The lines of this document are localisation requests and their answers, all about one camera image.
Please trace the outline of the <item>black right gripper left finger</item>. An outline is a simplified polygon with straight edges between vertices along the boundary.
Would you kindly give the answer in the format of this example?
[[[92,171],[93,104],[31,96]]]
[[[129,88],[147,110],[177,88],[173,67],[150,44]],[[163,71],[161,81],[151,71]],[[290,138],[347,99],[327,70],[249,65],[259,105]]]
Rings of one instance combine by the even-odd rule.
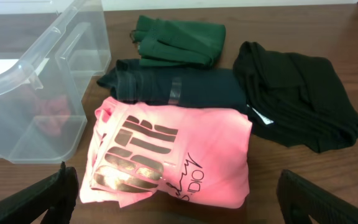
[[[58,172],[0,201],[0,224],[69,224],[79,193],[76,169],[61,163]]]

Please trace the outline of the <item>red navy plaid garment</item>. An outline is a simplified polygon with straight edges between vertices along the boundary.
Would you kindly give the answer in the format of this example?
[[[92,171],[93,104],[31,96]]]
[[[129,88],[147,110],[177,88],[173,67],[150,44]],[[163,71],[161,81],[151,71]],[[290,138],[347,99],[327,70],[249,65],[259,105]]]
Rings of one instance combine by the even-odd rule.
[[[71,116],[68,97],[58,95],[50,99],[41,99],[33,91],[27,91],[25,96],[36,127],[49,136],[61,135],[62,127]]]

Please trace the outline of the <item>black garment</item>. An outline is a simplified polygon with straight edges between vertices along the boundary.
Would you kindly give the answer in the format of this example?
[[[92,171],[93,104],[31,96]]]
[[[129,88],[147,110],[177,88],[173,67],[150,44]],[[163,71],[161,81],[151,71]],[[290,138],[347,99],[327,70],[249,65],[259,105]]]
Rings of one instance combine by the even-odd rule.
[[[247,95],[256,136],[316,153],[356,143],[358,113],[328,59],[244,42],[233,72]]]

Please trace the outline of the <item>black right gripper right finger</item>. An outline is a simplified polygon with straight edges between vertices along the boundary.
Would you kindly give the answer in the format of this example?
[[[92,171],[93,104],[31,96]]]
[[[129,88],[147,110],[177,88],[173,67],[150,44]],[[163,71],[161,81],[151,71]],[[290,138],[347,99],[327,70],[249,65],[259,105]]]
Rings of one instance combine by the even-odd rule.
[[[277,198],[286,224],[358,224],[358,208],[284,169]]]

